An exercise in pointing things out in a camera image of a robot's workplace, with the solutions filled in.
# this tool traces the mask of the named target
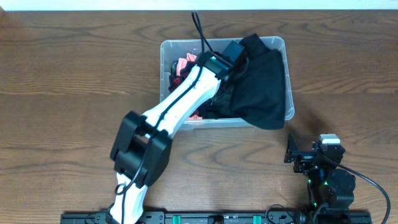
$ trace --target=wooden table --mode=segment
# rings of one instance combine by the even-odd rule
[[[342,164],[389,193],[398,222],[398,13],[200,12],[207,38],[281,36],[295,116],[284,130],[180,131],[145,204],[168,210],[265,210],[308,204],[284,164],[287,132],[304,149],[336,133]],[[57,223],[114,202],[109,153],[122,117],[159,102],[159,49],[197,39],[190,13],[5,12],[0,25],[0,220]],[[351,208],[375,223],[382,194],[357,178]]]

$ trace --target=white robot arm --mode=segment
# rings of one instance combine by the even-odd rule
[[[155,126],[157,120],[160,117],[161,112],[163,112],[168,105],[170,105],[178,96],[180,96],[193,81],[197,78],[199,73],[199,66],[194,66],[189,74],[189,76],[184,80],[184,82],[173,91],[163,102],[154,108],[146,111],[144,116],[146,116],[145,122],[151,126]],[[221,80],[215,77],[215,73],[203,67],[200,78],[187,94],[185,94],[177,103],[171,107],[169,112],[165,115],[164,119],[160,122],[158,131],[166,130],[169,134],[169,138],[173,138],[175,133],[178,131],[182,123],[206,100],[212,98],[218,91],[220,87]],[[125,174],[117,173],[118,185],[127,186],[131,179]],[[144,202],[144,197],[147,192],[148,186],[143,185],[142,187],[137,187],[133,184],[126,192],[125,204],[124,204],[124,223],[134,224],[138,221],[143,213],[142,204]],[[114,205],[110,210],[112,218],[118,223],[122,223],[122,202],[123,195],[117,195]]]
[[[169,162],[175,133],[202,103],[217,93],[221,82],[243,63],[243,55],[244,48],[235,42],[221,55],[205,52],[197,60],[201,67],[194,66],[184,82],[163,102],[142,116],[130,112],[124,117],[111,151],[118,188],[108,213],[109,222],[134,224],[138,221],[147,188],[160,177]],[[138,135],[149,142],[144,143]]]

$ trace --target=black cable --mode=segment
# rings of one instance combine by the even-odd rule
[[[86,218],[85,218],[85,224],[94,224],[94,223],[95,223],[95,217],[94,217],[94,218],[89,218],[90,215],[96,215],[96,213],[88,214],[88,215],[86,216]]]
[[[271,224],[276,224],[276,223],[274,223],[273,221],[271,221],[271,220],[268,218],[268,211],[269,211],[270,208],[275,207],[275,206],[280,206],[280,207],[282,207],[283,209],[285,208],[283,205],[280,205],[280,204],[273,204],[273,205],[271,205],[270,207],[267,208],[267,210],[266,210],[266,219],[267,219],[268,222],[270,222]],[[291,221],[291,222],[289,222],[289,223],[286,223],[286,224],[294,223],[294,217],[293,217],[288,211],[285,211],[285,212],[286,212],[286,213],[292,218],[292,220],[293,220],[293,221]]]
[[[195,27],[197,27],[197,30],[198,30],[199,34],[201,34],[200,38],[205,41],[205,43],[206,43],[207,47],[209,48],[209,50],[213,51],[213,49],[211,48],[209,42],[207,42],[207,40],[205,38],[205,35],[203,34],[203,30],[202,30],[201,25],[200,25],[199,16],[198,16],[198,13],[196,12],[196,10],[192,11],[192,20],[193,20],[193,23],[195,24]]]
[[[207,41],[206,41],[205,37],[203,36],[203,31],[202,31],[202,29],[201,29],[201,24],[200,24],[200,20],[199,20],[199,15],[198,15],[198,13],[197,13],[196,11],[192,11],[192,19],[193,19],[193,22],[195,23],[195,26],[197,27],[197,29],[198,29],[198,31],[199,31],[199,34],[200,34],[200,39],[201,39],[201,53],[202,53],[202,55],[203,55],[203,54],[205,53],[205,43],[204,43],[204,42],[207,43]],[[195,85],[196,85],[197,82],[199,81],[199,78],[200,78],[200,75],[201,75],[202,70],[203,70],[203,65],[200,65],[199,73],[198,73],[196,79],[192,82],[192,84],[191,84],[181,95],[179,95],[168,107],[166,107],[166,109],[163,110],[163,112],[161,112],[161,114],[160,114],[160,116],[159,116],[159,119],[157,120],[156,125],[154,126],[154,131],[152,132],[152,134],[151,134],[151,136],[150,136],[150,138],[149,138],[149,140],[148,140],[147,147],[146,147],[146,149],[145,149],[144,155],[143,155],[142,160],[141,160],[141,162],[140,162],[140,164],[139,164],[139,167],[138,167],[138,169],[137,169],[137,172],[136,172],[136,174],[134,175],[134,177],[132,178],[132,180],[130,181],[130,183],[129,183],[126,187],[124,187],[124,184],[118,185],[118,186],[116,187],[116,192],[117,192],[117,191],[118,191],[118,188],[121,187],[121,186],[123,186],[122,191],[120,191],[119,193],[116,193],[116,195],[123,195],[123,199],[122,199],[122,221],[121,221],[121,224],[124,224],[124,203],[125,203],[125,200],[126,200],[126,192],[130,189],[130,187],[131,187],[131,186],[133,185],[133,183],[136,181],[136,179],[137,179],[139,173],[140,173],[141,170],[142,170],[142,167],[144,166],[145,158],[146,158],[147,155],[148,155],[147,152],[149,151],[150,146],[152,145],[152,141],[153,141],[153,139],[155,138],[155,135],[156,135],[156,133],[157,133],[157,128],[159,127],[160,122],[164,119],[164,116],[167,114],[167,112],[169,112],[169,110],[170,110],[179,100],[181,100],[181,98],[183,98],[183,96],[185,96],[193,87],[195,87]]]
[[[359,172],[356,172],[355,170],[352,170],[348,167],[345,167],[341,164],[338,164],[337,162],[327,158],[321,150],[318,149],[318,153],[319,155],[321,155],[322,159],[327,161],[328,163],[330,163],[333,166],[337,166],[340,167],[344,170],[347,170],[348,172],[357,175],[358,177],[368,181],[369,183],[373,184],[373,186],[377,187],[377,189],[379,189],[381,191],[381,193],[384,195],[384,197],[386,198],[386,202],[387,202],[387,209],[386,209],[386,214],[384,215],[383,221],[381,222],[382,224],[385,224],[387,222],[388,216],[390,215],[390,210],[391,210],[391,202],[390,202],[390,198],[388,197],[387,192],[375,181],[371,180],[370,178],[366,177],[365,175],[360,174]]]
[[[315,211],[315,213],[312,216],[312,223],[315,224],[315,219],[317,218],[318,214],[321,212],[321,209],[326,208],[328,206],[327,203],[323,203],[321,204],[317,210]]]

